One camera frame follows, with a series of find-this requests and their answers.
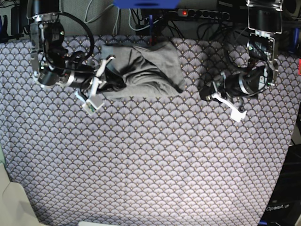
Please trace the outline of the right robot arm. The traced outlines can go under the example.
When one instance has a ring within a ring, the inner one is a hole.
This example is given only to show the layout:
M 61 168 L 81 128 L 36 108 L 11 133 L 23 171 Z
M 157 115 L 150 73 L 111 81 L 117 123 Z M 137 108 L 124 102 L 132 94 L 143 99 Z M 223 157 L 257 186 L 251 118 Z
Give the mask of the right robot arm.
M 87 93 L 124 89 L 126 84 L 121 76 L 107 68 L 101 69 L 97 75 L 95 66 L 84 63 L 94 52 L 93 34 L 82 20 L 60 11 L 58 4 L 57 0 L 52 3 L 30 0 L 27 3 L 26 17 L 30 22 L 31 65 L 35 82 L 43 87 L 72 87 L 85 100 Z M 86 31 L 90 42 L 87 53 L 80 50 L 68 55 L 68 49 L 63 47 L 65 33 L 60 16 L 77 22 Z

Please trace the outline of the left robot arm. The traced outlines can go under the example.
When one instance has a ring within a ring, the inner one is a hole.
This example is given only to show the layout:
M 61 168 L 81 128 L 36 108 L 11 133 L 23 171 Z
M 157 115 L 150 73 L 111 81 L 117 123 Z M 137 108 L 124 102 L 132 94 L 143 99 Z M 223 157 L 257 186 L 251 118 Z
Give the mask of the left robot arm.
M 199 91 L 202 100 L 222 102 L 233 98 L 257 98 L 274 84 L 278 70 L 276 36 L 283 31 L 282 5 L 281 0 L 246 2 L 249 30 L 247 52 L 250 56 L 247 67 L 234 64 L 225 47 L 225 59 L 237 73 L 229 76 L 220 74 L 204 83 Z

